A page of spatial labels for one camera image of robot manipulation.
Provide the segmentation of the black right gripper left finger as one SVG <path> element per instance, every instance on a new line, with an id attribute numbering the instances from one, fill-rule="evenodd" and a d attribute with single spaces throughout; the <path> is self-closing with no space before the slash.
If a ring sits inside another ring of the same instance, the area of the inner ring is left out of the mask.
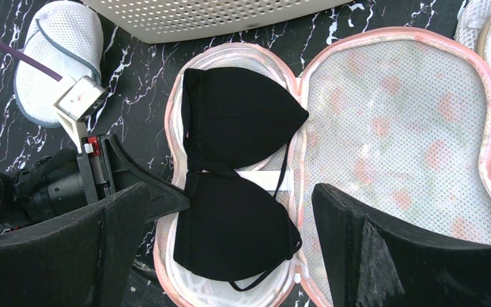
<path id="1" fill-rule="evenodd" d="M 135 184 L 0 235 L 0 306 L 119 306 L 149 200 Z"/>

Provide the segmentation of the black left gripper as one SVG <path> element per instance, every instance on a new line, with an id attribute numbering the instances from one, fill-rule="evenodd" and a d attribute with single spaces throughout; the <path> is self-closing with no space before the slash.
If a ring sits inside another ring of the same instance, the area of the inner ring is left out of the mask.
<path id="1" fill-rule="evenodd" d="M 88 137 L 80 154 L 66 148 L 30 168 L 0 171 L 0 234 L 71 212 L 137 183 L 146 184 L 150 192 L 148 223 L 190 208 L 180 188 L 140 167 L 116 135 Z"/>

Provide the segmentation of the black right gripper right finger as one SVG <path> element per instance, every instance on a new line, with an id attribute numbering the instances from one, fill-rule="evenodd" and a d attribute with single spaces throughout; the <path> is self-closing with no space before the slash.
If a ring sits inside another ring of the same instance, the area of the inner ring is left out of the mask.
<path id="1" fill-rule="evenodd" d="M 335 306 L 491 306 L 491 246 L 420 228 L 329 184 L 311 195 Z"/>

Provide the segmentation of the black bra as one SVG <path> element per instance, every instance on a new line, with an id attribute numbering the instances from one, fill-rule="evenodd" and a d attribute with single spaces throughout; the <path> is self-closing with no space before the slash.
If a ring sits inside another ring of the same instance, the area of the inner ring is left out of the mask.
<path id="1" fill-rule="evenodd" d="M 255 287 L 302 239 L 277 194 L 238 171 L 289 150 L 309 114 L 286 88 L 246 68 L 188 68 L 182 84 L 191 206 L 178 217 L 174 261 L 236 291 L 247 278 Z"/>

